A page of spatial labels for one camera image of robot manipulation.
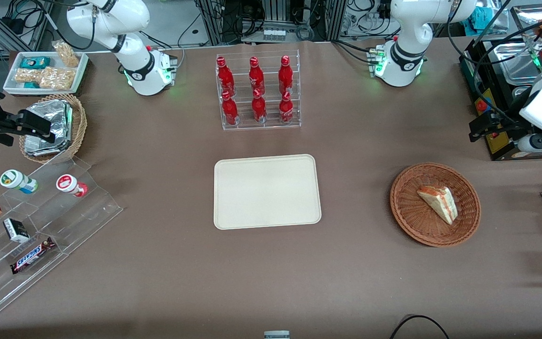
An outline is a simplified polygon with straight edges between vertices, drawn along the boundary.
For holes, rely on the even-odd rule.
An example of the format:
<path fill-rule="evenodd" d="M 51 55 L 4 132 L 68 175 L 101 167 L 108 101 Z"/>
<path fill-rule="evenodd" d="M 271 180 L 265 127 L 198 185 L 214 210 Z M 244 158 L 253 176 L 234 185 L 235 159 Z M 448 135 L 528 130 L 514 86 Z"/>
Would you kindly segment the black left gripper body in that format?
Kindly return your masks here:
<path fill-rule="evenodd" d="M 513 139 L 527 135 L 531 132 L 529 124 L 512 120 L 509 116 L 501 116 L 496 112 L 484 112 L 484 138 L 487 140 L 493 140 L 499 136 L 509 139 L 505 133 L 513 131 Z"/>

